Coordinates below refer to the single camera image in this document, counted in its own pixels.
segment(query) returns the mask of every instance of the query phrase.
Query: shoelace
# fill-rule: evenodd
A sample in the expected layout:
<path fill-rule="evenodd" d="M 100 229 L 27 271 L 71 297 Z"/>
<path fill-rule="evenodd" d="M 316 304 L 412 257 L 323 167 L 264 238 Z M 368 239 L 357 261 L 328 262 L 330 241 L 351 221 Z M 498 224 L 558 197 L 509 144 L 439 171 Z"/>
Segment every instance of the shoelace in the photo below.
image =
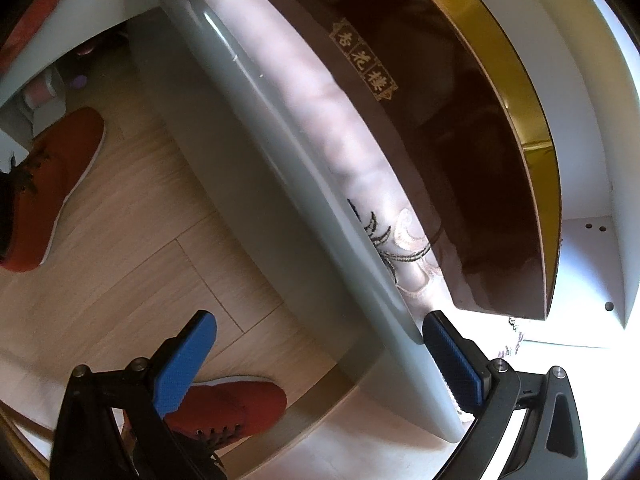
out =
<path fill-rule="evenodd" d="M 44 150 L 36 153 L 30 153 L 29 156 L 18 166 L 15 165 L 15 157 L 11 158 L 11 173 L 16 186 L 20 192 L 31 191 L 33 194 L 38 192 L 38 188 L 33 183 L 34 172 L 39 170 L 42 163 L 50 160 L 49 153 Z"/>
<path fill-rule="evenodd" d="M 198 430 L 196 434 L 199 439 L 203 441 L 210 451 L 215 451 L 222 446 L 225 446 L 229 440 L 240 437 L 240 431 L 242 430 L 242 424 L 236 424 L 233 431 L 227 426 L 222 428 L 222 432 L 216 431 L 215 428 L 209 429 L 209 435 L 207 436 L 204 431 Z"/>

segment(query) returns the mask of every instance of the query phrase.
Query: purple object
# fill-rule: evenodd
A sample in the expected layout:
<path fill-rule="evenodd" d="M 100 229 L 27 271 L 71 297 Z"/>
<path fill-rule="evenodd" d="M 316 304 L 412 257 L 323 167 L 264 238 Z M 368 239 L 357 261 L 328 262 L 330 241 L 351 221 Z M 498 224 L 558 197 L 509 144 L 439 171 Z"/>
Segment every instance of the purple object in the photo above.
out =
<path fill-rule="evenodd" d="M 71 80 L 69 83 L 70 88 L 74 88 L 75 90 L 79 90 L 84 88 L 89 80 L 85 75 L 77 75 L 75 78 Z"/>

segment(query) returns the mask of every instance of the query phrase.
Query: white shoe sole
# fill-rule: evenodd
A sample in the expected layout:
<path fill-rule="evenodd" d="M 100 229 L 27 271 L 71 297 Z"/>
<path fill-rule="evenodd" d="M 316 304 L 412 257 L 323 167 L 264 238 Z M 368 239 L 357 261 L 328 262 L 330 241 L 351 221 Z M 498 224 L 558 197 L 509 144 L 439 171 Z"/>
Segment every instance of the white shoe sole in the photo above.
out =
<path fill-rule="evenodd" d="M 80 183 L 84 180 L 84 178 L 87 176 L 89 171 L 91 171 L 91 168 L 93 167 L 96 159 L 98 158 L 98 155 L 100 154 L 100 150 L 102 149 L 102 145 L 104 143 L 104 137 L 106 136 L 106 133 L 107 133 L 107 123 L 104 123 L 104 128 L 102 129 L 102 138 L 100 139 L 100 143 L 98 144 L 98 148 L 95 150 L 94 156 L 92 156 L 91 160 L 89 161 L 89 165 L 84 170 L 84 173 L 82 173 L 82 175 L 80 175 L 80 178 L 76 182 L 76 185 L 73 186 L 73 189 L 71 191 L 69 191 L 67 196 L 65 196 L 65 199 L 62 201 L 62 206 L 60 206 L 60 211 L 58 211 L 58 215 L 56 216 L 56 221 L 53 222 L 53 229 L 51 230 L 51 236 L 49 237 L 49 243 L 47 244 L 47 250 L 45 251 L 44 256 L 42 257 L 42 261 L 38 264 L 38 266 L 42 265 L 45 261 L 47 261 L 47 258 L 49 257 L 49 252 L 51 250 L 51 245 L 53 244 L 53 237 L 56 234 L 56 227 L 58 227 L 58 220 L 60 219 L 60 213 L 62 213 L 62 209 L 64 208 L 64 206 L 66 204 L 66 201 L 69 200 L 69 197 L 78 188 L 78 186 L 80 186 Z"/>
<path fill-rule="evenodd" d="M 232 375 L 229 377 L 220 377 L 219 379 L 213 379 L 212 381 L 206 381 L 204 383 L 193 383 L 193 386 L 216 386 L 217 384 L 239 383 L 241 381 L 273 383 L 271 379 L 267 379 L 266 377 L 254 377 L 251 375 Z"/>

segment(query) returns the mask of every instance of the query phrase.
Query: blue gripper pad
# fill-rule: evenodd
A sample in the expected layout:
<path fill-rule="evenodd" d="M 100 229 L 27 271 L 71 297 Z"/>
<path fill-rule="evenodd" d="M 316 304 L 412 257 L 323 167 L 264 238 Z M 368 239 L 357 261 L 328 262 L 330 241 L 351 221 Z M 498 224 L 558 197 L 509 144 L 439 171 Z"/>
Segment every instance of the blue gripper pad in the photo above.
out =
<path fill-rule="evenodd" d="M 460 408 L 477 415 L 491 385 L 487 358 L 440 311 L 425 316 L 422 337 Z"/>
<path fill-rule="evenodd" d="M 153 403 L 161 418 L 178 409 L 215 340 L 216 318 L 199 310 L 176 337 L 163 342 L 153 355 Z"/>

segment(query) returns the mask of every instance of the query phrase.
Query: white surface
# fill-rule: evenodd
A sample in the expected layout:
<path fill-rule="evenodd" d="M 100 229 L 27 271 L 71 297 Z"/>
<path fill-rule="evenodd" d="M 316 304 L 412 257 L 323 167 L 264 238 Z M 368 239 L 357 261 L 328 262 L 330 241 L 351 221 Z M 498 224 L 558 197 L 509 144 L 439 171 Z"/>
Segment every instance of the white surface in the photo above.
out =
<path fill-rule="evenodd" d="M 156 0 L 60 0 L 0 78 L 0 106 L 33 76 L 96 34 L 158 5 Z"/>
<path fill-rule="evenodd" d="M 526 413 L 526 410 L 513 412 L 511 419 L 509 420 L 509 424 L 507 425 L 507 429 L 504 432 L 504 436 L 502 437 L 500 444 L 498 444 L 498 449 L 495 450 L 494 458 L 489 462 L 489 466 L 480 480 L 495 480 L 500 477 L 502 468 L 504 468 L 504 465 L 507 463 L 511 449 L 513 449 L 513 444 L 516 442 L 516 438 L 518 437 L 518 433 L 520 432 L 520 427 Z"/>
<path fill-rule="evenodd" d="M 27 440 L 31 442 L 33 447 L 37 449 L 44 458 L 46 458 L 47 460 L 51 458 L 51 448 L 53 446 L 52 442 L 40 438 L 35 433 L 31 433 L 31 431 L 27 430 L 20 424 L 16 424 L 16 427 L 22 432 Z"/>
<path fill-rule="evenodd" d="M 0 171 L 11 171 L 11 156 L 16 163 L 24 160 L 31 148 L 31 123 L 11 100 L 0 107 Z"/>
<path fill-rule="evenodd" d="M 610 216 L 562 222 L 558 281 L 546 321 L 529 321 L 525 338 L 578 346 L 615 346 L 625 317 L 622 268 Z M 604 304 L 614 309 L 607 312 Z"/>
<path fill-rule="evenodd" d="M 640 405 L 635 402 L 640 378 L 629 362 L 637 354 L 638 343 L 625 337 L 615 349 L 525 341 L 518 355 L 508 358 L 516 370 L 546 373 L 553 365 L 566 370 L 591 480 L 602 478 L 640 422 Z"/>
<path fill-rule="evenodd" d="M 640 319 L 633 321 L 630 313 L 640 279 L 640 55 L 603 0 L 540 1 L 572 51 L 602 131 L 625 277 L 626 330 L 637 333 Z"/>
<path fill-rule="evenodd" d="M 558 154 L 562 218 L 611 214 L 596 115 L 556 24 L 538 0 L 482 1 L 511 40 L 540 98 Z"/>

